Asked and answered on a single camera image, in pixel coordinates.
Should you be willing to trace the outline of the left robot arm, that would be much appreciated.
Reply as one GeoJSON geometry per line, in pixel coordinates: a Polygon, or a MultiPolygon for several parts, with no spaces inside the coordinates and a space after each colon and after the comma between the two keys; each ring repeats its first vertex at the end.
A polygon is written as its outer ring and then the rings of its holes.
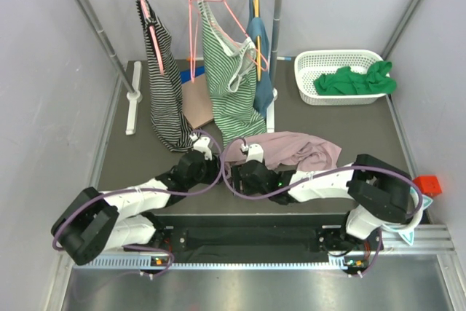
{"type": "Polygon", "coordinates": [[[128,245],[157,250],[165,233],[151,212],[205,193],[220,180],[220,155],[191,150],[143,184],[107,192],[87,187],[52,225],[52,247],[65,251],[78,265],[128,245]]]}

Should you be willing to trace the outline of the pink tank top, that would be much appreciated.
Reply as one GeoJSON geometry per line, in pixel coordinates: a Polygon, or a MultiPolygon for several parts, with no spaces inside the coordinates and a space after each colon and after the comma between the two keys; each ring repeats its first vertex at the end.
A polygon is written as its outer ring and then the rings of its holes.
{"type": "Polygon", "coordinates": [[[296,166],[297,170],[310,172],[336,168],[341,147],[306,133],[282,131],[249,136],[247,144],[257,143],[264,151],[267,168],[274,170],[281,165],[296,166]]]}

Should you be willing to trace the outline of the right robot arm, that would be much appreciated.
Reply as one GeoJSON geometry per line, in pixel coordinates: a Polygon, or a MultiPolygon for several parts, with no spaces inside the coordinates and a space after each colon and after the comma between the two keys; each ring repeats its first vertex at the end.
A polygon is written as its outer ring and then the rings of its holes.
{"type": "Polygon", "coordinates": [[[258,160],[231,169],[234,193],[254,200],[268,198],[280,205],[311,200],[353,200],[341,226],[341,244],[359,248],[375,230],[413,232],[423,217],[423,197],[409,174],[369,154],[333,170],[276,172],[258,160]]]}

